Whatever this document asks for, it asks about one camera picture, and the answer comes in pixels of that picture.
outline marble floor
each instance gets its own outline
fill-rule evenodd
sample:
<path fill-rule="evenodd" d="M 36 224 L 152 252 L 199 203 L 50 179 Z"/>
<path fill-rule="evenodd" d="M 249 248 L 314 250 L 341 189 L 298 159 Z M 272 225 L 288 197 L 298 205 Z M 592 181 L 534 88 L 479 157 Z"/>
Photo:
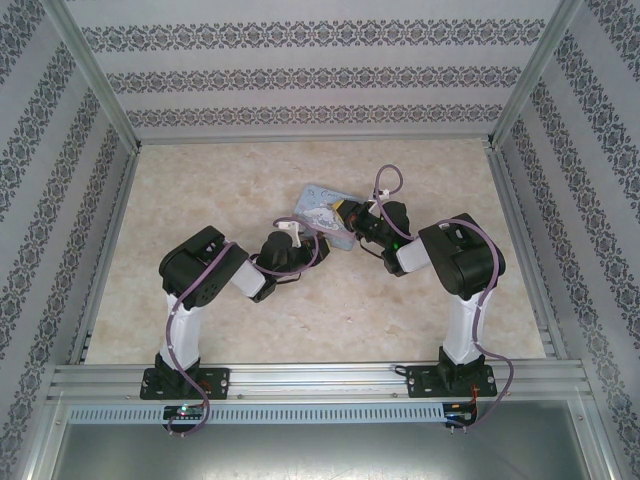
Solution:
<path fill-rule="evenodd" d="M 430 140 L 143 147 L 87 363 L 153 362 L 167 316 L 158 265 L 204 226 L 258 252 L 305 184 L 367 197 L 390 162 L 404 173 L 394 199 L 407 204 L 412 233 L 467 212 L 504 253 L 484 345 L 513 358 L 544 357 L 481 141 Z M 381 187 L 395 185 L 385 173 Z M 359 247 L 333 249 L 262 303 L 225 288 L 208 307 L 200 352 L 205 363 L 431 360 L 448 306 L 431 268 L 396 278 Z"/>

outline striped wallpaper border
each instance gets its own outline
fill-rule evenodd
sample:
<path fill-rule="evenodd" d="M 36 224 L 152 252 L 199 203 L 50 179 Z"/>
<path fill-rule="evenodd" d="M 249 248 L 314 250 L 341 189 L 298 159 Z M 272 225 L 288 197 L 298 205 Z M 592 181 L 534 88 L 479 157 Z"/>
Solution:
<path fill-rule="evenodd" d="M 543 19 L 342 20 L 85 27 L 95 53 L 381 45 L 533 45 Z"/>
<path fill-rule="evenodd" d="M 330 105 L 302 107 L 130 110 L 141 127 L 294 125 L 327 123 L 494 122 L 502 105 Z"/>
<path fill-rule="evenodd" d="M 108 74 L 117 94 L 327 88 L 510 88 L 520 67 L 344 67 Z"/>

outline patterned wallpaper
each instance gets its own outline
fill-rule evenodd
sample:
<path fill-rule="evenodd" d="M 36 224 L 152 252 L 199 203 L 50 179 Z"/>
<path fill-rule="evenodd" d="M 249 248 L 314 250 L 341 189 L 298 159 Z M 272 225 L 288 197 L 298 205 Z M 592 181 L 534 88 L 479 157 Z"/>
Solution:
<path fill-rule="evenodd" d="M 564 341 L 640 478 L 640 17 L 585 1 L 503 155 Z"/>
<path fill-rule="evenodd" d="M 0 7 L 0 479 L 66 363 L 129 155 L 37 1 Z"/>
<path fill-rule="evenodd" d="M 138 136 L 166 141 L 488 134 L 557 3 L 67 5 Z"/>

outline black mounting bracket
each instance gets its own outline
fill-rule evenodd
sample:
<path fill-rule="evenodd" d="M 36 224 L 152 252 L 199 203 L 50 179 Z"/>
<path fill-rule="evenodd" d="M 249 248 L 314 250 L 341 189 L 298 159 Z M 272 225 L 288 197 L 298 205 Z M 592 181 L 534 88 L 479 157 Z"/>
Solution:
<path fill-rule="evenodd" d="M 409 398 L 495 397 L 498 394 L 493 368 L 484 355 L 466 365 L 454 365 L 440 347 L 437 365 L 397 366 L 395 372 L 407 380 Z"/>
<path fill-rule="evenodd" d="M 209 400 L 226 400 L 231 370 L 228 368 L 202 368 L 200 361 L 187 370 L 187 374 L 205 391 Z M 200 400 L 195 388 L 156 355 L 156 366 L 147 368 L 140 386 L 142 400 Z"/>

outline purple cable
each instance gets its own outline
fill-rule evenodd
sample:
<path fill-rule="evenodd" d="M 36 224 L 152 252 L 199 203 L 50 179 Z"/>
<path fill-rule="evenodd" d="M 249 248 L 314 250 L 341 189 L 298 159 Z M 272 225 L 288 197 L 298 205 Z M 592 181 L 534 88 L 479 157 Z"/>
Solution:
<path fill-rule="evenodd" d="M 275 227 L 278 224 L 278 222 L 298 222 L 300 225 L 302 225 L 303 227 L 305 227 L 307 230 L 311 232 L 311 234 L 313 235 L 313 241 L 315 242 L 315 248 L 313 250 L 313 256 L 311 257 L 311 261 L 307 263 L 304 267 L 299 268 L 298 270 L 294 270 L 293 272 L 274 272 L 273 270 L 267 270 L 266 268 L 262 268 L 259 265 L 256 265 L 255 263 L 253 264 L 254 268 L 259 272 L 267 273 L 269 275 L 273 275 L 274 277 L 287 277 L 289 275 L 297 275 L 311 268 L 313 266 L 313 263 L 316 261 L 316 258 L 318 258 L 318 252 L 320 252 L 320 243 L 318 242 L 318 234 L 316 233 L 315 229 L 304 220 L 299 220 L 294 217 L 280 217 L 277 220 L 273 221 L 273 226 Z"/>
<path fill-rule="evenodd" d="M 490 352 L 490 351 L 484 349 L 478 343 L 478 324 L 480 323 L 481 308 L 482 308 L 482 305 L 484 304 L 484 301 L 486 300 L 487 296 L 489 295 L 489 293 L 491 293 L 491 290 L 493 289 L 493 287 L 496 286 L 496 283 L 498 281 L 498 275 L 500 274 L 500 260 L 498 258 L 498 251 L 496 250 L 496 246 L 493 243 L 493 241 L 491 240 L 491 238 L 489 238 L 489 235 L 487 235 L 484 232 L 484 230 L 482 230 L 480 227 L 474 225 L 473 223 L 467 222 L 465 220 L 459 220 L 457 218 L 450 218 L 448 220 L 439 221 L 438 222 L 438 226 L 445 225 L 445 224 L 451 224 L 451 223 L 455 224 L 455 225 L 462 225 L 463 227 L 467 227 L 467 228 L 473 230 L 474 232 L 476 232 L 486 242 L 487 246 L 489 247 L 489 250 L 491 251 L 491 257 L 493 258 L 493 273 L 491 274 L 491 280 L 489 280 L 489 285 L 487 285 L 487 288 L 485 288 L 483 294 L 480 296 L 480 300 L 478 300 L 478 305 L 476 307 L 476 312 L 475 312 L 474 317 L 473 317 L 472 338 L 473 338 L 473 344 L 480 351 L 480 353 L 483 353 L 484 355 L 486 355 L 488 357 L 492 357 L 492 358 L 496 358 L 498 360 L 502 360 L 503 362 L 505 362 L 509 366 L 509 378 L 507 378 L 507 383 L 505 383 L 504 388 L 500 392 L 500 395 L 498 395 L 498 398 L 496 398 L 496 400 L 493 402 L 493 404 L 491 405 L 489 410 L 487 410 L 487 412 L 480 419 L 478 419 L 474 424 L 472 424 L 469 427 L 467 427 L 467 429 L 470 430 L 472 428 L 477 427 L 482 422 L 484 422 L 485 419 L 489 416 L 489 414 L 491 412 L 493 412 L 493 410 L 498 406 L 500 401 L 507 394 L 507 391 L 509 390 L 509 387 L 511 386 L 511 383 L 513 382 L 513 376 L 514 376 L 514 373 L 515 373 L 514 372 L 515 369 L 514 369 L 514 366 L 513 366 L 513 362 L 510 359 L 508 359 L 504 355 L 500 355 L 498 353 Z"/>
<path fill-rule="evenodd" d="M 400 184 L 398 185 L 398 188 L 396 188 L 395 190 L 389 191 L 389 195 L 393 195 L 394 193 L 398 193 L 400 191 L 400 189 L 402 188 L 402 185 L 404 184 L 404 179 L 402 178 L 402 172 L 400 172 L 400 169 L 398 167 L 396 167 L 395 165 L 392 165 L 391 163 L 383 165 L 382 168 L 380 170 L 378 170 L 378 174 L 376 175 L 376 183 L 375 183 L 374 190 L 373 190 L 373 198 L 376 199 L 376 203 L 378 204 L 378 209 L 380 210 L 380 213 L 382 214 L 384 219 L 387 221 L 389 226 L 391 228 L 393 228 L 393 230 L 398 235 L 400 235 L 402 238 L 404 238 L 406 240 L 415 240 L 414 237 L 412 237 L 411 235 L 407 235 L 402 230 L 400 230 L 398 227 L 396 227 L 396 225 L 389 218 L 389 215 L 387 215 L 387 212 L 385 212 L 384 208 L 382 207 L 382 201 L 380 200 L 380 177 L 382 176 L 382 172 L 384 172 L 387 168 L 390 168 L 391 170 L 396 172 L 398 174 L 398 178 L 400 179 Z"/>
<path fill-rule="evenodd" d="M 169 352 L 169 356 L 171 357 L 171 360 L 173 361 L 173 364 L 175 365 L 176 370 L 180 372 L 180 375 L 182 375 L 182 377 L 187 381 L 187 383 L 189 383 L 189 385 L 195 388 L 196 391 L 202 396 L 202 400 L 203 400 L 202 403 L 204 404 L 206 409 L 206 413 L 202 416 L 202 420 L 200 420 L 200 423 L 194 426 L 191 430 L 180 433 L 180 436 L 182 438 L 186 437 L 187 435 L 196 433 L 205 425 L 205 423 L 207 423 L 207 420 L 209 419 L 209 414 L 211 412 L 211 404 L 209 403 L 209 397 L 207 397 L 206 392 L 200 387 L 200 385 L 198 385 L 195 382 L 195 380 L 193 380 L 189 376 L 189 374 L 187 374 L 184 368 L 182 368 L 182 365 L 178 363 L 178 358 L 176 357 L 176 354 L 173 353 L 173 343 L 171 343 L 171 326 L 173 325 L 173 319 L 175 318 L 176 313 L 178 313 L 178 310 L 180 309 L 180 305 L 182 305 L 182 302 L 184 301 L 184 299 L 187 298 L 191 294 L 191 292 L 193 292 L 196 288 L 198 288 L 198 286 L 204 281 L 205 278 L 209 276 L 209 274 L 213 271 L 213 269 L 216 268 L 216 266 L 227 254 L 229 249 L 234 245 L 235 245 L 235 242 L 227 243 L 222 249 L 222 251 L 220 252 L 220 254 L 213 260 L 213 262 L 211 262 L 207 266 L 207 268 L 205 268 L 204 272 L 202 272 L 200 276 L 191 285 L 189 285 L 189 287 L 182 293 L 182 295 L 178 297 L 178 300 L 176 300 L 176 303 L 171 308 L 171 312 L 169 313 L 169 318 L 167 320 L 167 328 L 165 330 L 165 336 L 167 339 L 167 350 Z M 169 423 L 167 424 L 167 430 L 169 431 L 169 435 L 173 435 L 174 433 L 176 433 L 173 430 L 171 430 L 171 424 L 176 418 L 177 417 L 171 417 L 169 419 Z"/>

